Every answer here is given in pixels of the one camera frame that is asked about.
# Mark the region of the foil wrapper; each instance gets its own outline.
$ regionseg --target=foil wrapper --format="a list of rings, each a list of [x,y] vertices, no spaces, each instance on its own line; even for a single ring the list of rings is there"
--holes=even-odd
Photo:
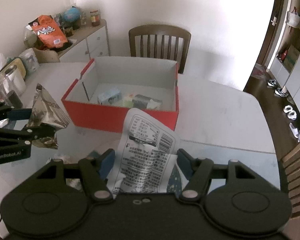
[[[69,122],[69,117],[58,106],[48,91],[42,85],[37,84],[32,113],[26,126],[39,126],[44,123],[58,131],[66,128]],[[33,140],[32,145],[41,148],[58,149],[57,135]]]

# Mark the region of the orange snack package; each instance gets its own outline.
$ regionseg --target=orange snack package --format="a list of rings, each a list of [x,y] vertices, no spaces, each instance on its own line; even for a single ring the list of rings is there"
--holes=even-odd
[[[68,42],[51,15],[41,15],[29,25],[49,49],[61,48],[64,43]]]

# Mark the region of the blue globe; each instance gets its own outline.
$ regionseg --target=blue globe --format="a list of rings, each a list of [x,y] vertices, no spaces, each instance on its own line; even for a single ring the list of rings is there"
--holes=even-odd
[[[80,18],[80,12],[75,7],[71,7],[70,9],[66,10],[63,13],[63,19],[69,23],[75,22],[79,18]]]

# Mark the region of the white table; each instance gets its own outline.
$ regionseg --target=white table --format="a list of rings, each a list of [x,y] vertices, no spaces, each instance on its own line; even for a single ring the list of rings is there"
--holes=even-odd
[[[79,78],[85,63],[50,63],[26,81],[21,100],[32,106],[35,87],[39,82],[61,108],[61,97],[75,78]],[[179,117],[176,133],[181,147],[193,157],[208,157],[226,164],[238,159],[276,187],[280,187],[279,172],[272,138],[257,100],[242,91],[208,80],[178,76]],[[18,121],[21,129],[27,121]],[[0,202],[15,186],[45,165],[49,157],[70,155],[75,161],[96,149],[103,152],[116,148],[121,134],[75,127],[57,132],[58,150],[32,147],[31,157],[0,165]],[[7,234],[0,223],[0,236]]]

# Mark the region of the open cardboard box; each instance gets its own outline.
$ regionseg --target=open cardboard box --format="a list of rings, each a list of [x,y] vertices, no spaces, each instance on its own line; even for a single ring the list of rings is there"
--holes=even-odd
[[[177,78],[176,61],[98,57],[90,60],[61,101],[74,125],[121,133],[129,108],[98,104],[100,93],[117,87],[123,97],[141,94],[162,100],[161,111],[143,111],[174,130],[179,113]]]

